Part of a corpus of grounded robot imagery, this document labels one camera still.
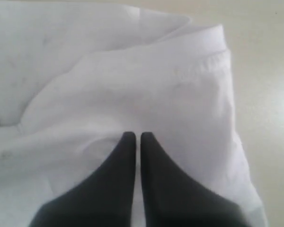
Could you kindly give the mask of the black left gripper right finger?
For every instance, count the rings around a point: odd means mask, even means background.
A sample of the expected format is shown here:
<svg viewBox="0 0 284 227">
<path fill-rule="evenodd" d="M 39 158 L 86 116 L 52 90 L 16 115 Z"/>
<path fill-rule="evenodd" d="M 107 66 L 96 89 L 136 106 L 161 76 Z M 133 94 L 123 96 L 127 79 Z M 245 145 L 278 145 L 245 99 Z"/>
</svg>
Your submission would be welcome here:
<svg viewBox="0 0 284 227">
<path fill-rule="evenodd" d="M 141 181 L 148 227 L 241 227 L 235 203 L 188 176 L 154 134 L 141 135 Z"/>
</svg>

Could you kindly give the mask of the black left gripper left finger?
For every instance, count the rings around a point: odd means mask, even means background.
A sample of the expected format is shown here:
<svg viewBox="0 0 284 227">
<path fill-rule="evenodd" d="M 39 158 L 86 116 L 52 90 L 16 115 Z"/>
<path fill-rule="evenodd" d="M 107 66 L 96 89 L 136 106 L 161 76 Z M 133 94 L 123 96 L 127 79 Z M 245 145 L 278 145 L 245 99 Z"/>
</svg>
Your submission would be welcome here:
<svg viewBox="0 0 284 227">
<path fill-rule="evenodd" d="M 43 205 L 32 227 L 129 227 L 136 172 L 136 136 L 125 132 L 101 166 Z"/>
</svg>

